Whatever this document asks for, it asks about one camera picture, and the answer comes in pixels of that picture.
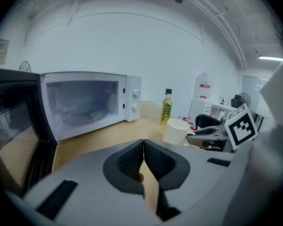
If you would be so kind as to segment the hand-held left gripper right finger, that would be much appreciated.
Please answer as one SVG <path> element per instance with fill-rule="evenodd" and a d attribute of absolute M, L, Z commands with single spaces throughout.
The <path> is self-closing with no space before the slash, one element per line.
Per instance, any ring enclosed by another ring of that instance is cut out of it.
<path fill-rule="evenodd" d="M 167 221 L 215 187 L 234 154 L 189 149 L 145 139 L 144 160 L 158 182 L 156 214 Z"/>

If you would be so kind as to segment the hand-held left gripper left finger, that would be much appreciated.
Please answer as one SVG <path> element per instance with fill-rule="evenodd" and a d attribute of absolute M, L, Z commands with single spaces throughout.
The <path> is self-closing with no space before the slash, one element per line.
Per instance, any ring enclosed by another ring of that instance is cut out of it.
<path fill-rule="evenodd" d="M 51 173 L 24 196 L 38 209 L 64 181 L 77 183 L 54 218 L 63 226 L 156 226 L 162 221 L 146 205 L 141 194 L 124 193 L 113 187 L 103 173 L 104 161 L 133 141 L 84 154 Z"/>

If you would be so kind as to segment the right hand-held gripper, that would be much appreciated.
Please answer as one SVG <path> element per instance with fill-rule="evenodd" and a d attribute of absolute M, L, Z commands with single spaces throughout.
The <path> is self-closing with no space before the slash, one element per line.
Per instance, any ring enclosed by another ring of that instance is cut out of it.
<path fill-rule="evenodd" d="M 189 144 L 227 153 L 235 152 L 241 144 L 258 136 L 255 122 L 245 104 L 230 112 L 220 125 L 200 128 L 194 133 L 186 136 Z"/>

